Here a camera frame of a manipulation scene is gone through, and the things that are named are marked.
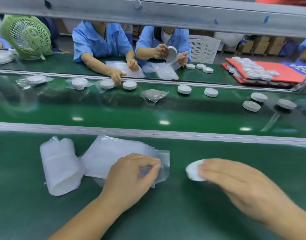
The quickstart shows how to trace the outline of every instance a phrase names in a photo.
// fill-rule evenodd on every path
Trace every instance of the white plastic crate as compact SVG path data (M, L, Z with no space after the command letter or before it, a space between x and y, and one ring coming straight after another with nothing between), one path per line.
M132 24L121 24L121 28L123 29L124 33L133 33L133 25Z
M209 64L213 63L221 43L220 40L201 35L190 35L189 42L192 47L191 61Z

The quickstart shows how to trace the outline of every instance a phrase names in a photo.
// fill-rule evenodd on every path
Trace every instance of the orange fabric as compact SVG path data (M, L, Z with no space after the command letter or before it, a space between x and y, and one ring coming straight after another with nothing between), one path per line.
M306 6L306 0L257 0L255 2L267 4Z

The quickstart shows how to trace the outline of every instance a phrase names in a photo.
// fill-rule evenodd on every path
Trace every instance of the hand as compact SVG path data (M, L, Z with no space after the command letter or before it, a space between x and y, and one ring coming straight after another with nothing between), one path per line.
M126 76L126 74L124 72L121 72L120 70L112 68L111 72L110 72L110 76L111 76L112 80L114 81L115 85L120 85L121 84L121 78L123 76Z
M244 214L274 231L274 225L295 218L294 202L259 170L240 162L206 159L199 176L219 185L231 202Z
M139 169L146 166L152 168L140 178ZM122 157L111 167L99 197L107 199L107 203L122 214L149 190L160 168L161 161L153 157L136 153Z
M180 66L185 66L188 61L188 51L185 51L183 53L179 53L179 58L177 59L176 63L178 63Z
M132 72L137 72L139 70L139 65L135 59L128 61L127 66Z
M155 59L166 59L169 56L169 48L165 44L159 44L154 48Z

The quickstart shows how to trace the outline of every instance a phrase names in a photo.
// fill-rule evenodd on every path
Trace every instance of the green fan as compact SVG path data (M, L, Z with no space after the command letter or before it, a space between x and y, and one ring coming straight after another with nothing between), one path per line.
M51 55L51 33L47 26L34 16L5 15L1 36L25 60L42 59Z

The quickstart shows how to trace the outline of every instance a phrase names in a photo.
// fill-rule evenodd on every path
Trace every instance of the black hair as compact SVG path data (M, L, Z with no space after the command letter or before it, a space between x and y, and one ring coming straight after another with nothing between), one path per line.
M154 27L155 40L158 40L159 42L163 43L161 33L162 33L162 27Z

